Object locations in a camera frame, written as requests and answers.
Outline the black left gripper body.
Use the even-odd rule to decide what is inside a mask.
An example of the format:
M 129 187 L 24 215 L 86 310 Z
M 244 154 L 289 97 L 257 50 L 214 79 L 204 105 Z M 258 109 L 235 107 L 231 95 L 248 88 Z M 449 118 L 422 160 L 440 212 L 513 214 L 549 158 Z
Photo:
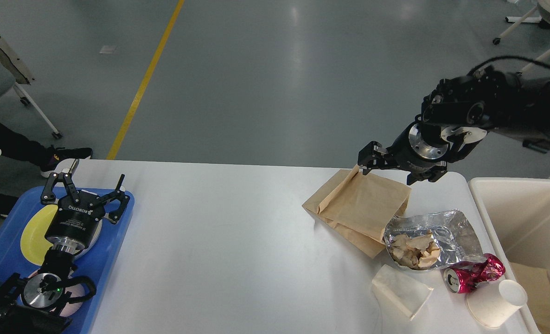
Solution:
M 69 195 L 58 202 L 45 239 L 53 249 L 78 253 L 88 249 L 96 231 L 101 229 L 101 218 L 105 209 L 99 201 L 99 195 L 80 195 L 74 203 Z

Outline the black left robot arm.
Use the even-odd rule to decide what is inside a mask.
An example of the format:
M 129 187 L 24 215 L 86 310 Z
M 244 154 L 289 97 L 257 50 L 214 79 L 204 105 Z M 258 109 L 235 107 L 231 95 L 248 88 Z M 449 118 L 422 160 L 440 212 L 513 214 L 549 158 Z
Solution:
M 87 334 L 133 213 L 114 189 L 80 189 L 78 161 L 23 194 L 0 229 L 0 334 Z

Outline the red object under arm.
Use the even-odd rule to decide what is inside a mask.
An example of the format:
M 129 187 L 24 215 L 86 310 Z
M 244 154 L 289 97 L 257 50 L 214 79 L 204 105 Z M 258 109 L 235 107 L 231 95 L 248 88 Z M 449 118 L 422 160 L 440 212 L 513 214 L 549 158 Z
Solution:
M 466 294 L 473 292 L 480 283 L 496 281 L 505 273 L 503 262 L 487 252 L 477 261 L 462 261 L 446 268 L 442 277 L 450 292 Z

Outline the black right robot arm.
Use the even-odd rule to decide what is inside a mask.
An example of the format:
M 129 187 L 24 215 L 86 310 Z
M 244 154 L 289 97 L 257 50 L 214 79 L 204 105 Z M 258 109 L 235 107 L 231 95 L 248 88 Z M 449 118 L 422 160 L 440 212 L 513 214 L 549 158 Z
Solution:
M 464 76 L 442 79 L 391 146 L 371 141 L 360 150 L 358 169 L 364 175 L 372 170 L 406 171 L 408 185 L 436 182 L 447 173 L 448 164 L 465 159 L 489 132 L 549 152 L 550 76 L 527 79 L 499 71 L 492 66 L 498 60 L 524 57 L 493 57 Z M 550 70 L 542 61 L 529 63 Z

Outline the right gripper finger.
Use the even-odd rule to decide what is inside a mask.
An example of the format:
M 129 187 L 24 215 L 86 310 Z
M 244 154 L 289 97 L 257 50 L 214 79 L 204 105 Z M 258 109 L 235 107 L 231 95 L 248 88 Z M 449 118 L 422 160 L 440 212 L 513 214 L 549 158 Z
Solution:
M 369 142 L 359 151 L 357 165 L 362 175 L 368 175 L 372 170 L 398 169 L 394 156 L 377 141 Z
M 420 173 L 409 173 L 407 175 L 406 184 L 408 186 L 415 184 L 415 182 L 427 180 L 428 182 L 436 182 L 447 173 L 447 163 L 440 162 L 430 169 Z

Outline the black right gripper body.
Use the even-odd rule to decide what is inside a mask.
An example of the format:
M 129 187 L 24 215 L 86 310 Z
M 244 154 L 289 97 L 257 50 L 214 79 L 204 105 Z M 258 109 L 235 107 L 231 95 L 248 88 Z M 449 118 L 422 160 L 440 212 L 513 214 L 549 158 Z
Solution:
M 412 122 L 387 148 L 398 169 L 424 173 L 442 161 L 449 144 L 438 135 L 434 126 Z

